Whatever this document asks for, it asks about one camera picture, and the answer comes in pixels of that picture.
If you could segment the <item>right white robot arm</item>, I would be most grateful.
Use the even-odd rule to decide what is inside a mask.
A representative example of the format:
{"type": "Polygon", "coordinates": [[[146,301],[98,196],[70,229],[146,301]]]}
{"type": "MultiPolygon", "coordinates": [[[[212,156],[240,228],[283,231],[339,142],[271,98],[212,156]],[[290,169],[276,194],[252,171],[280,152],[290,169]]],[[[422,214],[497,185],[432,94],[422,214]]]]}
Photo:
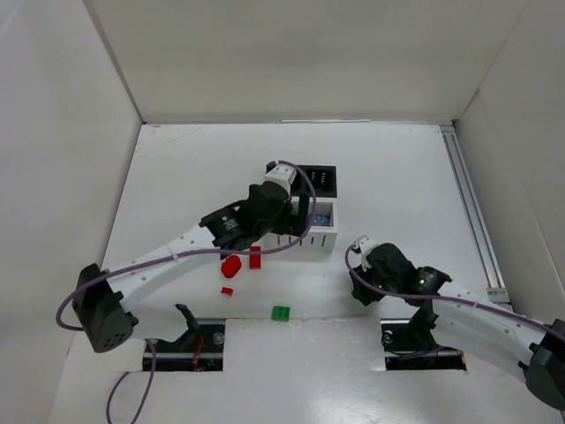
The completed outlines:
{"type": "Polygon", "coordinates": [[[368,306],[385,297],[415,307],[411,325],[428,350],[451,348],[513,375],[539,401],[564,409],[564,322],[548,324],[499,307],[433,267],[416,267],[400,249],[363,236],[345,256],[352,295],[368,306]]]}

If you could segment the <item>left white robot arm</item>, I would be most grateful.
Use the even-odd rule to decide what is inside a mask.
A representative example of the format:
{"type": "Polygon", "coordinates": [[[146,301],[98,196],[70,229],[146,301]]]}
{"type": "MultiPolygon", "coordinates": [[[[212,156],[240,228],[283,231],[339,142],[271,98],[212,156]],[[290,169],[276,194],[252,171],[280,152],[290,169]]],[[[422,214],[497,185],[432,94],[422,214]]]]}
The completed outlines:
{"type": "Polygon", "coordinates": [[[188,232],[143,259],[114,270],[92,263],[79,272],[72,309],[94,352],[109,352],[132,338],[139,319],[133,310],[152,293],[217,259],[248,255],[252,245],[274,233],[305,237],[316,203],[310,188],[294,208],[290,192],[275,182],[250,185],[248,196],[204,216],[188,232]]]}

